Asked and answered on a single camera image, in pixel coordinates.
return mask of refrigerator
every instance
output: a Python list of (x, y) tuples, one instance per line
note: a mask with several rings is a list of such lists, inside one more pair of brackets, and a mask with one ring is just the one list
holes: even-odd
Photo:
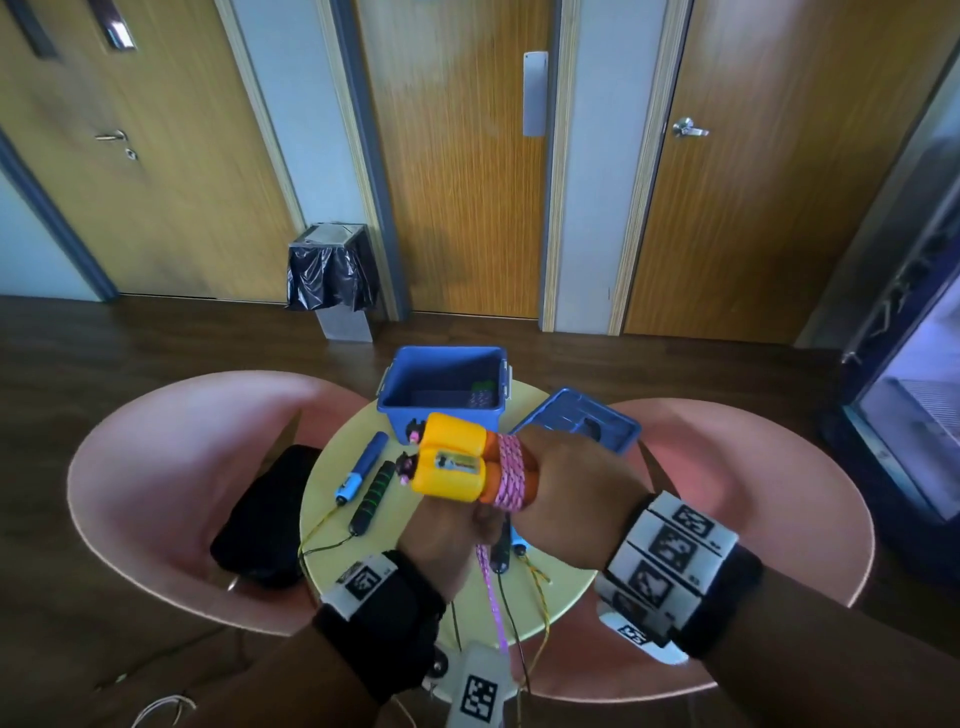
[(930, 221), (844, 354), (820, 429), (878, 538), (920, 577), (960, 583), (960, 205)]

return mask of black foam handle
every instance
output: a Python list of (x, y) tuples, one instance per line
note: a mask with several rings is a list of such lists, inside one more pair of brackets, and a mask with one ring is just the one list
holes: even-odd
[(360, 501), (360, 505), (357, 506), (353, 518), (350, 519), (347, 526), (351, 536), (363, 536), (367, 533), (367, 529), (370, 528), (370, 521), (373, 520), (373, 514), (376, 513), (380, 501), (383, 500), (383, 494), (387, 492), (387, 486), (394, 479), (395, 472), (396, 463), (393, 460), (387, 460), (380, 466), (380, 470), (373, 477), (373, 483), (370, 484), (370, 488), (367, 489), (367, 493), (363, 496), (363, 500)]
[(510, 568), (510, 546), (513, 539), (510, 533), (510, 519), (505, 518), (500, 538), (490, 549), (490, 568), (493, 569), (493, 573), (506, 573)]

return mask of round yellow table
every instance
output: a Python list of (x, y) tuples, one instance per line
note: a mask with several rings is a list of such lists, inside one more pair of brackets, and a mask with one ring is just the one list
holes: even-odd
[[(509, 432), (546, 398), (547, 395), (542, 390), (515, 381), (513, 396), (508, 400), (507, 410), (500, 418), (500, 431)], [(338, 509), (324, 523), (304, 546), (304, 550), (343, 541), (348, 536), (347, 524), (370, 486), (373, 474), (376, 473), (383, 461), (396, 460), (397, 456), (404, 451), (410, 453), (416, 451), (416, 447), (402, 446), (393, 437), (390, 423), (385, 415), (376, 411), (375, 401), (368, 404), (340, 428), (324, 448), (320, 457), (317, 458), (317, 463), (310, 474), (306, 490), (303, 493), (303, 503), (300, 506), (301, 537), (309, 533), (330, 509), (333, 503), (333, 494), (343, 484), (347, 473), (354, 466), (363, 448), (367, 446), (377, 430), (383, 430), (391, 435), (391, 438), (387, 447), (381, 453), (376, 466), (367, 476), (364, 486), (353, 501)], [(399, 480), (394, 477), (387, 488), (379, 509), (373, 516), (370, 530), (364, 536), (350, 539), (342, 546), (330, 551), (306, 556), (309, 578), (320, 594), (323, 595), (333, 585), (337, 577), (355, 561), (371, 553), (378, 553), (395, 547), (396, 539), (409, 520), (414, 508), (417, 507), (420, 498), (419, 494), (414, 493), (407, 486), (400, 485)], [(543, 587), (547, 607), (550, 611), (550, 620), (553, 621), (580, 598), (593, 580), (594, 571), (573, 569), (535, 548), (531, 548), (528, 555), (534, 566), (543, 570), (553, 582)], [(493, 587), (497, 592), (497, 598), (500, 598), (495, 576)], [(510, 611), (514, 615), (516, 630), (520, 639), (526, 640), (542, 630), (543, 615), (533, 577), (526, 566), (514, 557), (511, 557), (510, 568), (503, 576), (503, 590), (507, 596)], [(457, 624), (460, 628), (460, 638), (463, 645), (466, 646), (470, 641), (476, 640), (496, 647), (496, 627), (487, 599), (487, 589), (475, 560), (467, 585), (457, 595), (454, 604), (457, 608)], [(500, 611), (503, 614), (507, 636), (513, 643), (515, 641), (513, 629), (507, 619), (502, 599), (500, 601)], [(444, 620), (441, 622), (439, 640), (446, 647), (456, 648), (451, 610), (446, 611)]]

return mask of black wrist strap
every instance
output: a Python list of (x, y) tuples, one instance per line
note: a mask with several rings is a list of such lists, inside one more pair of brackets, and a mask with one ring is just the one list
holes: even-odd
[(763, 564), (740, 544), (733, 547), (700, 607), (684, 628), (676, 632), (674, 643), (690, 657), (702, 660), (719, 642), (737, 607), (763, 577)]
[(446, 610), (443, 598), (399, 551), (397, 570), (347, 621), (325, 604), (313, 626), (326, 637), (380, 705), (423, 682)]

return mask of blue plastic box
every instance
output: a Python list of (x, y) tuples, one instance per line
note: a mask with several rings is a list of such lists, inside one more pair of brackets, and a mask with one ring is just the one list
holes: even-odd
[(496, 432), (510, 398), (512, 372), (500, 347), (401, 347), (380, 382), (376, 409), (402, 445), (406, 428), (444, 412)]
[(569, 387), (552, 395), (523, 418), (513, 432), (530, 424), (587, 435), (618, 455), (622, 455), (640, 436), (640, 425), (636, 420)]

